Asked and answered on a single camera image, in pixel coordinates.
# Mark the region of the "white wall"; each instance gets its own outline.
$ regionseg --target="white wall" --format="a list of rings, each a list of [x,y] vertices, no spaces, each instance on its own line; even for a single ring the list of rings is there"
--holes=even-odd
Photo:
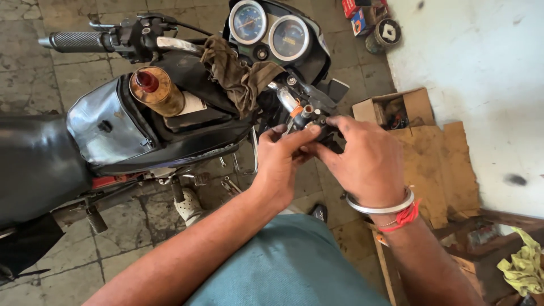
[[[464,122],[486,208],[544,218],[544,1],[420,1],[388,0],[395,87],[427,87],[439,125]]]

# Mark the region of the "handlebar grip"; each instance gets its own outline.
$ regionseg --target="handlebar grip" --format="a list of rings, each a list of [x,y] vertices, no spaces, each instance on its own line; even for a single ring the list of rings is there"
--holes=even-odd
[[[115,52],[106,32],[55,32],[40,38],[38,43],[61,53]]]

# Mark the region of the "hand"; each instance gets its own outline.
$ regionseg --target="hand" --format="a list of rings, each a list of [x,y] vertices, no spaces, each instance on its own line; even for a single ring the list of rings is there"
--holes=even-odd
[[[319,136],[321,128],[310,126],[284,137],[285,124],[275,126],[259,137],[259,172],[249,191],[257,197],[270,200],[278,212],[289,206],[295,195],[295,173],[299,166],[313,156],[300,151],[300,147]]]
[[[403,148],[398,140],[377,124],[352,117],[330,117],[327,123],[344,134],[344,153],[336,154],[317,142],[306,145],[307,151],[323,161],[362,206],[401,204],[405,197]]]

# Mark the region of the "red thread bracelet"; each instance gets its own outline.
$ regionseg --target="red thread bracelet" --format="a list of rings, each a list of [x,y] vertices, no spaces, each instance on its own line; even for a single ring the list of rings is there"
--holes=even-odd
[[[418,199],[412,203],[412,205],[408,206],[407,208],[399,211],[397,213],[397,216],[395,218],[395,222],[397,223],[396,226],[392,228],[384,229],[382,227],[379,227],[382,232],[390,232],[397,230],[406,224],[414,221],[417,216],[419,215],[419,202],[421,202],[421,199]]]

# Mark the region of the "speedometer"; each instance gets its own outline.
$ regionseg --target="speedometer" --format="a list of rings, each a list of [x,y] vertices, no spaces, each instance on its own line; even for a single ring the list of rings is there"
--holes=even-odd
[[[274,22],[268,41],[275,57],[290,62],[300,58],[308,50],[310,33],[301,18],[286,15]]]
[[[256,1],[243,0],[232,8],[228,25],[237,42],[252,45],[267,32],[267,15]]]

